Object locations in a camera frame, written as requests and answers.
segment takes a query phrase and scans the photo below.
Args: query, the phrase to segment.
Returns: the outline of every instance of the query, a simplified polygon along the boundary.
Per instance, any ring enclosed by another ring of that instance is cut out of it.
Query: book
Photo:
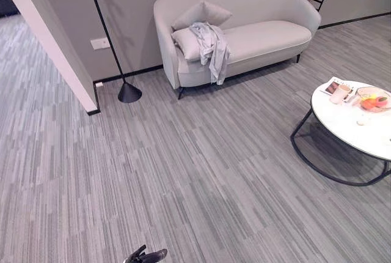
[[[345,81],[341,80],[340,78],[337,78],[333,76],[326,85],[326,88],[324,90],[321,90],[322,92],[326,93],[327,95],[332,95],[335,90],[339,87],[340,84],[344,84],[345,86],[348,86],[350,88],[350,91],[348,95],[343,99],[344,102],[347,102],[351,99],[351,97],[355,96],[357,88],[353,87],[352,85],[346,83]]]

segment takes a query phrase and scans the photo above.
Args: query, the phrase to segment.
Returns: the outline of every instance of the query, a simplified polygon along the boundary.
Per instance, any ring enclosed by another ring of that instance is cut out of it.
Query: white wall
[[[84,109],[97,109],[92,78],[81,63],[48,0],[13,0]]]

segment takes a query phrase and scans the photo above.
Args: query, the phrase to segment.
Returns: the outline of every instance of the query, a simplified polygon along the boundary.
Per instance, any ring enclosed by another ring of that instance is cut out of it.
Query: sofa armrest
[[[180,87],[178,79],[178,56],[175,51],[174,41],[171,37],[170,26],[164,24],[157,13],[154,13],[156,31],[158,33],[163,68],[171,86],[174,89]]]
[[[287,21],[310,30],[312,37],[319,28],[321,16],[308,0],[286,0],[283,4]]]

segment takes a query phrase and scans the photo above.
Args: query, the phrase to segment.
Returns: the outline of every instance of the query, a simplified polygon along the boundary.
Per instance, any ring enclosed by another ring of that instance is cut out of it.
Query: doorway
[[[12,0],[0,0],[0,18],[18,13],[19,11]]]

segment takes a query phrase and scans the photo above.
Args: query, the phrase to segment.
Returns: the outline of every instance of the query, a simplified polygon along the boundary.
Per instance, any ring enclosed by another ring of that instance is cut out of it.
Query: cup
[[[349,94],[350,87],[345,84],[340,84],[335,92],[331,95],[330,101],[334,104],[342,103],[343,99]]]

